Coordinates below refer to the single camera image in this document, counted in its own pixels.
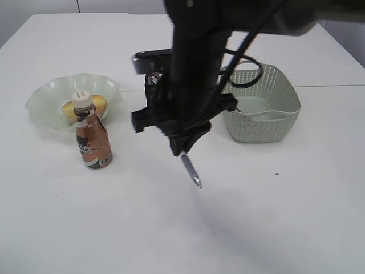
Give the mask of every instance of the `table surface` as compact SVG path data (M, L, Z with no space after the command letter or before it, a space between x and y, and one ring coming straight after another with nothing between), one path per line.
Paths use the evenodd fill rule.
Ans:
M0 273L363 273L364 89L297 88L302 112L278 143L237 143L214 118L190 153L201 190L158 129L133 132L141 91L106 123L114 160L99 171L73 134L10 102Z
M244 33L234 33L236 49ZM131 56L168 49L172 25L167 15L38 14L0 49L0 83L23 81L28 92L60 76L100 74L124 90L143 90ZM293 86L365 84L364 68L320 25L301 37L260 34L248 55L277 66ZM225 64L231 59L225 58Z

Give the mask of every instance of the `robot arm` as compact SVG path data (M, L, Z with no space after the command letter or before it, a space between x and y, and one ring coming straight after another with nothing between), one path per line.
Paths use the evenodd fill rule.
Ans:
M135 54L139 74L162 74L146 89L147 108L132 113L136 132L156 125L169 138L175 156L188 152L210 130L209 120L237 101L221 94L258 33L301 35L317 19L365 20L364 0L164 0L173 24L171 50ZM227 39L234 30L249 31L246 45L232 59L219 84Z

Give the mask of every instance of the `green basket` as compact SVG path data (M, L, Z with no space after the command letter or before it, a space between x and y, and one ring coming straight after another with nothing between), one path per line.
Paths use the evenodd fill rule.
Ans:
M252 87L235 88L228 83L223 93L232 93L238 100L235 111L223 112L232 138L243 143L269 143L283 139L294 125L301 103L294 88L277 68L262 65L261 79ZM258 70L236 70L234 83L255 79Z

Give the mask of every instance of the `black cable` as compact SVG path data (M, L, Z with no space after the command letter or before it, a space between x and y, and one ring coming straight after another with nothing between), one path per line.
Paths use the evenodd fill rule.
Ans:
M236 54L236 51L234 50L229 50L229 49L226 49L225 50L225 53L228 53L228 54L232 54L232 55L235 55ZM252 81L248 82L248 83L244 83L244 84L237 84L237 83L234 83L231 78L229 78L229 82L232 86L234 86L235 88L249 88L251 86L253 86L254 84L256 84L260 79L261 79L261 76L263 74L263 67L262 67L262 64L257 61L256 59L250 57L250 56L247 56L247 55L243 55L242 56L243 59L246 59L246 60L249 60L251 61L251 63L254 63L255 65L258 66L259 68L259 72L258 72L258 75L255 77L255 79L253 79Z
M81 13L81 11L80 11L80 5L79 5L79 0L76 0L76 4L78 6L79 13Z
M244 55L245 51L250 46L253 39L257 36L260 29L262 29L262 27L265 25L265 23L282 7L282 5L285 4L286 1L287 0L282 0L279 3L277 3L276 5L270 6L259 17L259 19L257 20L256 25L247 34L247 36L245 37L245 39L241 43L240 47L236 51L236 54L233 56L232 60L230 61L229 65L226 69L226 73L223 74L223 76L222 76L222 78L221 78L221 80L220 80L220 82L217 86L217 89L215 91L216 95L219 95L219 94L222 93L222 90L225 87L225 85L227 84L227 82L230 78L230 75L234 71L234 68L237 66L237 64L239 63L241 57Z
M286 1L287 0L282 0L276 4L272 4L261 14L261 16L257 19L254 27L250 30L245 39L242 41L236 54L230 61L225 73L223 74L218 86L216 87L216 90L214 91L214 94L211 97L210 102L206 104L207 108L202 111L202 113L206 113L207 115L204 115L201 118L192 119L184 123L184 128L196 127L209 116L209 114L212 112L212 109L215 108L219 95L222 93L222 90L230 79L232 72L236 68L247 48L252 43L253 39L257 36L257 34L260 32L260 29L262 29L267 21L286 3Z

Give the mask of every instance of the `yellow fruit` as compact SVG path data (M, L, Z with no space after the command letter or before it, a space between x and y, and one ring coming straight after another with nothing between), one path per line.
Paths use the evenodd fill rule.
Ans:
M101 95L92 95L91 98L92 98L92 102L95 105L97 116L99 118L102 118L105 111L108 108L107 101ZM67 119L69 119L73 123L76 123L77 118L74 113L74 104L72 103L72 101L67 102L62 107L62 112L67 117Z

